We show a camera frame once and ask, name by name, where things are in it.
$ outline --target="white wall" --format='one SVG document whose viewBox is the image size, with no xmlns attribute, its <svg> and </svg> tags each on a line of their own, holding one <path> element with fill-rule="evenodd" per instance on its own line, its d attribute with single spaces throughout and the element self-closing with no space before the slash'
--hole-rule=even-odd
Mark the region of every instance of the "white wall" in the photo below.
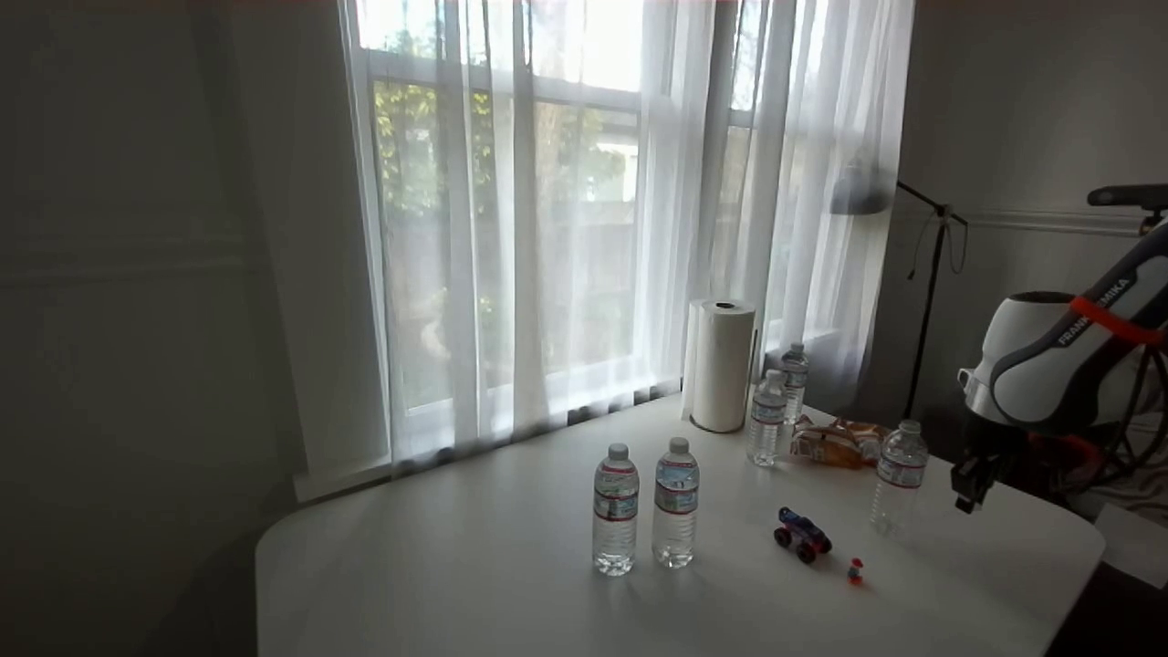
<svg viewBox="0 0 1168 657">
<path fill-rule="evenodd" d="M 1079 293 L 1136 244 L 1136 209 L 1083 197 L 1105 183 L 1168 183 L 1164 27 L 1161 0 L 920 0 L 901 179 L 974 221 L 946 248 L 920 407 L 955 402 L 954 371 L 979 362 L 1000 297 Z M 905 402 L 927 250 L 931 216 L 901 197 L 871 416 L 895 420 Z"/>
<path fill-rule="evenodd" d="M 221 31 L 0 10 L 0 653 L 253 653 L 295 402 Z"/>
</svg>

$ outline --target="plastic bottle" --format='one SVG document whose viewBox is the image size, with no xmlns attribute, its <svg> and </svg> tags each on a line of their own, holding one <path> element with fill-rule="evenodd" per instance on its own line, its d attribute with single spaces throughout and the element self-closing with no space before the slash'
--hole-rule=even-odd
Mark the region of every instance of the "plastic bottle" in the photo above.
<svg viewBox="0 0 1168 657">
<path fill-rule="evenodd" d="M 753 465 L 782 467 L 793 448 L 793 424 L 804 416 L 806 350 L 793 342 L 777 368 L 768 368 L 753 398 Z"/>
<path fill-rule="evenodd" d="M 603 576 L 629 576 L 636 553 L 636 502 L 637 471 L 629 444 L 614 441 L 611 455 L 594 467 L 591 496 L 591 566 Z"/>
<path fill-rule="evenodd" d="M 911 525 L 923 467 L 927 467 L 927 444 L 920 437 L 920 424 L 901 420 L 897 430 L 883 441 L 877 461 L 871 525 L 881 533 L 905 533 L 905 525 Z"/>
<path fill-rule="evenodd" d="M 657 461 L 657 511 L 652 511 L 652 558 L 667 568 L 685 568 L 698 544 L 698 490 L 701 471 L 685 437 L 671 437 Z"/>
</svg>

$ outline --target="curtain fold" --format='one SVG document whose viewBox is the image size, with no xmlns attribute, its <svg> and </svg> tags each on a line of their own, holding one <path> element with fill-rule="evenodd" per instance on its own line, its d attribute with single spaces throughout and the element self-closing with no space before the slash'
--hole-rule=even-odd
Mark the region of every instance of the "curtain fold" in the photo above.
<svg viewBox="0 0 1168 657">
<path fill-rule="evenodd" d="M 911 0 L 343 0 L 393 461 L 681 375 L 685 305 L 753 303 L 859 384 Z"/>
</svg>

